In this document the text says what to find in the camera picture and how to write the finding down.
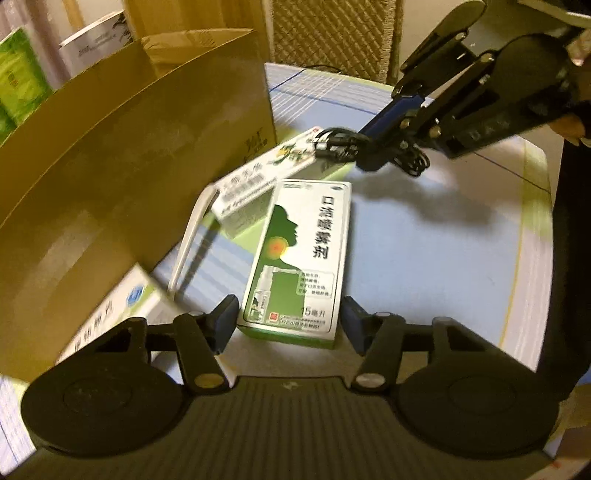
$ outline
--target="green and white medicine box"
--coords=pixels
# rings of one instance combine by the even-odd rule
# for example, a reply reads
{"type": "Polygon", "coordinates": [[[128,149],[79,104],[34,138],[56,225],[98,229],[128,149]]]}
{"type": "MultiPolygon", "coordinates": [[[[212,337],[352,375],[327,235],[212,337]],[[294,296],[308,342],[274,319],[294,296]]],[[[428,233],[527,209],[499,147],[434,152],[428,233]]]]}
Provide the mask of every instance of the green and white medicine box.
{"type": "Polygon", "coordinates": [[[52,93],[23,28],[0,41],[0,102],[20,125],[52,93]]]}
{"type": "Polygon", "coordinates": [[[278,180],[318,180],[342,166],[316,160],[313,140],[322,130],[311,128],[218,180],[212,212],[230,237],[265,216],[278,180]]]}
{"type": "Polygon", "coordinates": [[[347,182],[277,183],[238,319],[244,333],[333,346],[350,202],[347,182]]]}

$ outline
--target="oral spray box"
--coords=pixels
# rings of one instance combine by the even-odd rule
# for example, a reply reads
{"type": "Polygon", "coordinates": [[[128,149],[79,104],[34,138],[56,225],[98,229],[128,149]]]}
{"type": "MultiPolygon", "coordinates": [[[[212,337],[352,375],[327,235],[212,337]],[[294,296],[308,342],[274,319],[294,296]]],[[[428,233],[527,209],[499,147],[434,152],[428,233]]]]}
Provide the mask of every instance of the oral spray box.
{"type": "Polygon", "coordinates": [[[340,167],[316,160],[313,140],[320,132],[321,127],[311,128],[216,183],[219,194],[212,212],[231,238],[265,216],[278,180],[318,180],[340,167]]]}
{"type": "Polygon", "coordinates": [[[347,182],[277,183],[238,319],[244,333],[333,346],[350,202],[347,182]]]}
{"type": "Polygon", "coordinates": [[[181,314],[160,286],[136,264],[84,322],[57,362],[130,317],[143,317],[148,325],[158,325],[171,323],[181,314]]]}

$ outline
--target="white book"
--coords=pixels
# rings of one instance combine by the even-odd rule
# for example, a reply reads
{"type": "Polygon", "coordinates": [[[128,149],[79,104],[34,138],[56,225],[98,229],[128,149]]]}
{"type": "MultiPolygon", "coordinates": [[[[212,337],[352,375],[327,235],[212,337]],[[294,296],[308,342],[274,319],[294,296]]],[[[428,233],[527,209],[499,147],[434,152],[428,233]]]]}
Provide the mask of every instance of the white book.
{"type": "Polygon", "coordinates": [[[131,43],[123,10],[111,12],[60,43],[60,54],[73,77],[131,43]]]}

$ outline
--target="table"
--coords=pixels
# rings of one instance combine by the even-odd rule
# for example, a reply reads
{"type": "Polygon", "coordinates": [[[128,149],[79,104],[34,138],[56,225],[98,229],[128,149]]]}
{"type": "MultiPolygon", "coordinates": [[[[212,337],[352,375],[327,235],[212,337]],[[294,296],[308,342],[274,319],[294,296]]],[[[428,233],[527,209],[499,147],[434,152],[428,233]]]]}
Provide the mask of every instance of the table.
{"type": "MultiPolygon", "coordinates": [[[[267,65],[279,140],[315,125],[363,127],[391,87],[315,70],[267,65]]],[[[544,153],[512,137],[431,167],[413,179],[390,165],[350,168],[352,220],[344,294],[369,312],[411,323],[450,316],[535,369],[552,274],[551,197],[544,153]]],[[[208,312],[225,295],[242,299],[262,222],[228,239],[212,218],[200,228],[180,289],[189,308],[208,312]]],[[[154,270],[167,283],[177,248],[154,270]]],[[[342,331],[334,350],[263,342],[236,331],[224,364],[237,374],[342,375],[361,362],[342,331]]],[[[157,364],[181,381],[174,355],[157,364]]]]}

